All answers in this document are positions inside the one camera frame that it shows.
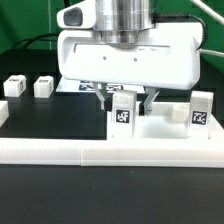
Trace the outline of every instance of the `small white cube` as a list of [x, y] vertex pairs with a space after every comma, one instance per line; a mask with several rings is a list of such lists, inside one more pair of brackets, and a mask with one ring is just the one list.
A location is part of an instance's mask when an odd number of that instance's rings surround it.
[[54, 90], [54, 79], [52, 76], [40, 76], [34, 83], [35, 98], [49, 98]]
[[111, 136], [108, 137], [132, 138], [134, 136], [136, 99], [136, 91], [115, 91], [111, 113]]
[[7, 101], [0, 101], [0, 127], [9, 117], [9, 109]]
[[191, 95], [188, 137], [208, 139], [213, 93], [193, 91]]
[[26, 90], [26, 77], [12, 75], [4, 82], [4, 94], [7, 97], [19, 97]]

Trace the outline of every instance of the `white base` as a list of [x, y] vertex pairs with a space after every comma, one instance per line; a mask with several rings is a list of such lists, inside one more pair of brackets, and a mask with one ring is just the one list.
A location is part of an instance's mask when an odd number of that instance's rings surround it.
[[0, 139], [0, 163], [224, 168], [224, 131], [214, 117], [210, 121], [209, 139], [187, 139], [186, 126], [174, 125], [169, 119], [171, 105], [159, 103], [153, 106], [154, 115], [137, 118], [137, 131], [132, 139]]

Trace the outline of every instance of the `metal cylinder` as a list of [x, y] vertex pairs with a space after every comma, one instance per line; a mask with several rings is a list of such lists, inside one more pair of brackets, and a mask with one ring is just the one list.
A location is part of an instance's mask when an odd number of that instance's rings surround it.
[[136, 43], [136, 31], [153, 27], [151, 17], [156, 4], [157, 0], [96, 0], [95, 29], [103, 31], [106, 43], [119, 44], [124, 39], [127, 43]]

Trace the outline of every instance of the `black surface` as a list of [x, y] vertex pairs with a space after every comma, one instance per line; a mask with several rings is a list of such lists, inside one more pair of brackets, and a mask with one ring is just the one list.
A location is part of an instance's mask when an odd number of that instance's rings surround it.
[[14, 49], [0, 55], [1, 79], [8, 72], [56, 72], [56, 50]]
[[0, 128], [1, 137], [106, 139], [106, 114], [94, 94], [2, 99], [8, 101], [9, 118]]
[[0, 223], [223, 224], [224, 170], [1, 167]]

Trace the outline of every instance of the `black cable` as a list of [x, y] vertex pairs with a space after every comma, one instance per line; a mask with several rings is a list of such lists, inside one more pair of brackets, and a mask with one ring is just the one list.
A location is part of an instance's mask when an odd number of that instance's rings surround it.
[[32, 43], [34, 41], [50, 41], [50, 42], [57, 42], [57, 40], [51, 40], [51, 39], [35, 39], [35, 38], [32, 38], [32, 39], [24, 39], [24, 40], [21, 40], [21, 41], [18, 41], [17, 43], [15, 43], [13, 46], [12, 46], [12, 50], [15, 49], [19, 44], [23, 43], [23, 42], [27, 42], [27, 41], [32, 41]]
[[32, 44], [33, 42], [39, 40], [39, 39], [43, 39], [46, 37], [58, 37], [59, 33], [47, 33], [47, 34], [42, 34], [39, 36], [34, 37], [33, 39], [30, 39], [24, 46], [23, 49], [26, 49], [30, 44]]
[[199, 50], [206, 42], [207, 39], [207, 28], [204, 21], [197, 16], [189, 15], [188, 13], [155, 13], [153, 15], [153, 23], [168, 23], [168, 22], [186, 22], [189, 19], [193, 19], [199, 22], [202, 26], [202, 41], [197, 50]]
[[197, 48], [197, 50], [198, 50], [198, 49], [202, 48], [202, 46], [205, 44], [205, 42], [207, 40], [207, 37], [208, 37], [208, 31], [207, 31], [207, 28], [206, 28], [206, 24], [204, 23], [204, 21], [202, 19], [200, 19], [200, 18], [198, 18], [197, 16], [194, 16], [194, 15], [189, 15], [189, 18], [194, 19], [195, 21], [198, 21], [202, 25], [203, 36], [202, 36], [201, 44]]

